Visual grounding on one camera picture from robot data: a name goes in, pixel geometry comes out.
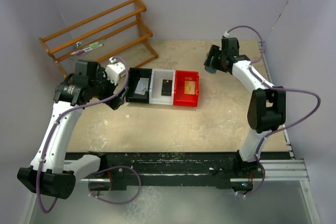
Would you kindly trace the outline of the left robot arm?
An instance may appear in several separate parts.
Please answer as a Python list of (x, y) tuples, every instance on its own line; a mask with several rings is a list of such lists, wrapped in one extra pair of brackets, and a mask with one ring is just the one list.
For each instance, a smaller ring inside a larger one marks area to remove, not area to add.
[(116, 110), (124, 104), (127, 84), (116, 91), (121, 77), (128, 72), (122, 58), (112, 57), (106, 67), (88, 60), (78, 60), (73, 73), (55, 89), (53, 112), (39, 150), (28, 168), (20, 168), (18, 180), (32, 193), (67, 199), (75, 184), (107, 167), (103, 153), (87, 152), (66, 165), (68, 145), (85, 108), (106, 104)]

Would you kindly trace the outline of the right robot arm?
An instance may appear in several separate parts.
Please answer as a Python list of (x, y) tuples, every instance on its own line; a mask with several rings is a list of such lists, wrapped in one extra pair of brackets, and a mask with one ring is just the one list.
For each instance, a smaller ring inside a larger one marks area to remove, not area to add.
[(250, 129), (233, 163), (235, 172), (247, 173), (259, 166), (265, 142), (285, 123), (286, 92), (274, 90), (274, 86), (256, 71), (250, 59), (239, 53), (237, 38), (224, 35), (221, 43), (221, 46), (211, 45), (204, 66), (208, 71), (230, 73), (251, 94), (247, 111)]

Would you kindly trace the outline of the green card holder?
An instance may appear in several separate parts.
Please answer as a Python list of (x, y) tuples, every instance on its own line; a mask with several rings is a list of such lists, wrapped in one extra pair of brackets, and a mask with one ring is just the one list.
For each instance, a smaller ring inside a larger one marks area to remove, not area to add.
[(216, 69), (212, 68), (212, 67), (205, 67), (205, 70), (210, 73), (210, 74), (215, 74), (216, 73)]

